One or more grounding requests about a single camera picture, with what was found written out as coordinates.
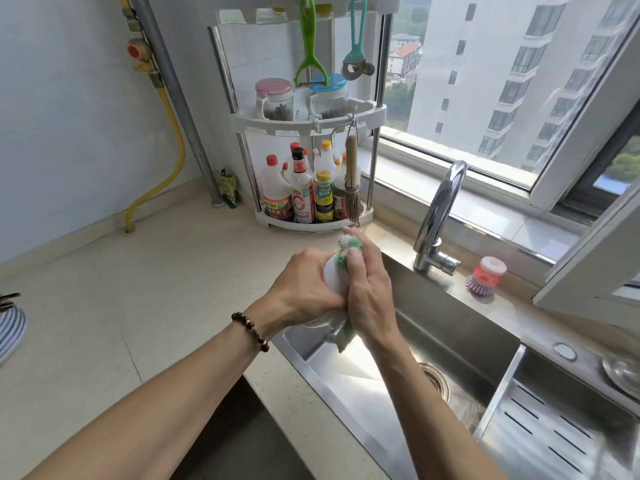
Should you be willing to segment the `person's left hand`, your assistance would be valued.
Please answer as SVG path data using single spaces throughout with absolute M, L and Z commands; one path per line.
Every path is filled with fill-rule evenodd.
M 282 330 L 300 324 L 300 298 L 305 289 L 327 287 L 324 266 L 334 254 L 306 248 L 293 254 L 267 293 L 244 314 L 266 340 Z

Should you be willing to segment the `green dish sponge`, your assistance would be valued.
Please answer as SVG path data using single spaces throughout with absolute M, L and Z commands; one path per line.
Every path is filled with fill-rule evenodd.
M 335 268 L 338 273 L 339 282 L 340 282 L 340 294 L 343 295 L 344 298 L 348 298 L 349 294 L 349 272 L 347 265 L 347 254 L 350 249 L 362 250 L 361 241 L 354 235 L 344 234 L 339 238 L 339 251 L 336 254 L 336 265 Z M 348 345 L 353 341 L 356 337 L 355 327 L 352 325 L 349 313 L 346 312 L 346 318 L 344 319 L 343 325 L 341 329 L 337 332 L 334 343 L 338 348 L 339 353 L 343 353 Z

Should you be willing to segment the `white ceramic bowl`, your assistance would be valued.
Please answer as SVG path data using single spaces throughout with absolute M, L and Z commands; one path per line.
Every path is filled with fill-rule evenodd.
M 336 292 L 340 292 L 340 282 L 337 270 L 335 268 L 336 265 L 336 254 L 332 256 L 331 259 L 327 261 L 324 266 L 324 280 L 327 284 L 327 287 Z M 336 328 L 338 325 L 344 322 L 346 318 L 347 308 L 343 311 L 327 314 L 322 319 L 311 322 L 310 324 L 306 324 L 305 326 L 308 328 L 320 328 L 324 326 L 329 326 L 331 328 Z

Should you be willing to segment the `person's right forearm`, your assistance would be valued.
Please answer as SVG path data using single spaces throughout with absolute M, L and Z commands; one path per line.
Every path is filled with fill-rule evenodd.
M 388 389 L 419 480 L 508 480 L 427 379 L 397 330 L 363 340 Z

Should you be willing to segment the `person's left forearm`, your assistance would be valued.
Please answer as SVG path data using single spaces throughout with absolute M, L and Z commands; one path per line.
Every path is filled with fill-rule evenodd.
M 126 395 L 24 480 L 168 480 L 267 340 L 245 314 Z

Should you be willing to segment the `stainless steel sink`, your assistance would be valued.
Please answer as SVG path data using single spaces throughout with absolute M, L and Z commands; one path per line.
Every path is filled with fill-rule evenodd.
M 465 290 L 448 293 L 444 282 L 420 277 L 384 255 L 394 291 L 399 329 L 420 363 L 438 368 L 447 380 L 448 406 L 474 435 L 519 346 L 567 371 L 587 386 L 640 417 L 640 402 L 612 386 L 602 367 L 601 349 L 537 316 L 518 322 L 521 307 L 485 317 L 481 312 L 503 304 L 504 295 L 482 303 Z M 289 328 L 276 337 L 277 348 L 322 398 L 391 480 L 417 480 L 401 426 L 372 355 L 360 338 L 343 353 L 331 342 L 329 326 Z M 571 363 L 552 346 L 565 343 L 577 352 Z

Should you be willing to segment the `sink drain strainer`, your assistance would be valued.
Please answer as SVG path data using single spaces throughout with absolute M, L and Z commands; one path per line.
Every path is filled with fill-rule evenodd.
M 430 380 L 434 387 L 436 387 L 444 402 L 447 403 L 450 397 L 450 389 L 443 373 L 430 363 L 420 362 L 419 366 L 427 379 Z

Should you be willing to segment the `pink dish brush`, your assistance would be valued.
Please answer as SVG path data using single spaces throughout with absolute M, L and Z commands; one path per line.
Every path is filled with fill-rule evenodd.
M 465 281 L 467 290 L 480 298 L 491 297 L 502 277 L 507 273 L 506 264 L 498 258 L 483 257 Z

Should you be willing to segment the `green packet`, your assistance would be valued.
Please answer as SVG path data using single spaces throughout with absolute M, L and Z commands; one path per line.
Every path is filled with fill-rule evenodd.
M 237 208 L 237 177 L 225 168 L 220 170 L 220 192 L 230 209 Z

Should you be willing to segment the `white corner shelf rack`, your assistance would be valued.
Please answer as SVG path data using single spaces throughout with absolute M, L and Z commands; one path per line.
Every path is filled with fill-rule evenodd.
M 317 13 L 316 57 L 324 65 L 327 74 L 337 70 L 335 64 L 334 19 L 349 15 L 350 0 L 314 0 Z M 359 184 L 362 216 L 360 224 L 372 222 L 374 211 L 372 208 L 373 181 L 376 169 L 380 129 L 387 119 L 387 106 L 383 103 L 386 76 L 383 65 L 388 62 L 390 46 L 391 23 L 393 15 L 399 12 L 401 0 L 367 0 L 367 14 L 364 30 L 363 49 L 368 62 L 376 69 L 375 92 L 373 100 L 361 100 L 354 97 L 356 91 L 348 87 L 349 114 L 345 117 L 333 119 L 311 119 L 307 112 L 306 97 L 308 87 L 317 76 L 322 76 L 316 68 L 307 69 L 300 76 L 303 86 L 296 88 L 293 80 L 305 53 L 303 49 L 300 15 L 300 0 L 196 0 L 198 14 L 203 25 L 207 28 L 209 38 L 220 73 L 225 96 L 227 99 L 229 126 L 237 137 L 243 156 L 253 202 L 256 208 L 255 217 L 261 225 L 276 226 L 297 232 L 332 232 L 346 226 L 353 226 L 349 219 L 324 225 L 300 225 L 278 221 L 267 217 L 262 212 L 262 202 L 259 192 L 258 177 L 266 168 L 266 156 L 273 153 L 275 143 L 267 142 L 267 149 L 260 150 L 259 174 L 256 175 L 254 161 L 251 154 L 247 133 L 260 134 L 261 137 L 284 137 L 295 139 L 300 144 L 306 143 L 308 155 L 313 150 L 321 151 L 324 140 L 334 142 L 335 134 L 356 136 L 358 143 L 372 133 L 372 151 L 370 168 L 365 176 L 369 179 L 365 189 L 365 199 L 361 197 L 362 186 Z M 285 23 L 299 24 L 300 37 L 294 44 L 299 50 L 288 54 L 286 44 L 279 38 L 274 38 L 274 30 L 256 29 L 252 31 L 253 38 L 235 41 L 233 47 L 238 55 L 257 55 L 258 43 L 264 42 L 271 58 L 265 57 L 256 63 L 238 63 L 229 66 L 220 27 L 229 24 L 240 25 L 278 25 Z M 255 115 L 255 83 L 265 78 L 283 78 L 292 81 L 294 86 L 294 120 L 271 121 L 260 120 Z

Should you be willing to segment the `pink lid spice jar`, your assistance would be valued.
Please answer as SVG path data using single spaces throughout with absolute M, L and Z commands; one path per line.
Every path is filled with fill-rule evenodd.
M 294 86 L 283 78 L 265 78 L 255 83 L 255 115 L 260 120 L 294 120 Z

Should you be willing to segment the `white apartment building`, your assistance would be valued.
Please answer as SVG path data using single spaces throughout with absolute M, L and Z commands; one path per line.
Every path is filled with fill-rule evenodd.
M 640 0 L 431 0 L 407 133 L 532 186 L 639 13 Z

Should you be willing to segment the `steel bowl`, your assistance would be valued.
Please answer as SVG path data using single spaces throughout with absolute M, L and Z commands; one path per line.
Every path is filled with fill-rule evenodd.
M 640 401 L 640 358 L 612 353 L 603 356 L 602 366 L 618 389 Z

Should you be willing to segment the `blue striped bowl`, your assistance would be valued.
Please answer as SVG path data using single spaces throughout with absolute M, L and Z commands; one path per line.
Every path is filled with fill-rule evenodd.
M 20 292 L 0 294 L 0 367 L 9 359 L 26 332 L 27 318 L 15 300 Z

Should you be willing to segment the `white window frame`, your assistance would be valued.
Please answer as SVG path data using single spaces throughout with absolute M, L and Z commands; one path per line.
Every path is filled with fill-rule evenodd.
M 437 187 L 453 160 L 439 145 L 416 145 L 407 133 L 426 37 L 422 30 L 419 65 L 406 83 L 385 90 L 387 125 L 380 131 L 375 170 L 376 217 L 391 211 L 419 225 Z M 603 153 L 617 129 L 634 111 L 640 98 L 640 13 L 580 110 L 543 172 L 526 187 L 510 178 L 468 165 L 462 189 L 443 228 L 443 247 L 466 247 L 480 255 L 507 261 L 512 273 L 522 274 L 535 288 L 545 286 L 548 271 L 556 272 L 571 247 L 589 232 L 592 222 L 619 197 L 593 186 L 615 155 Z

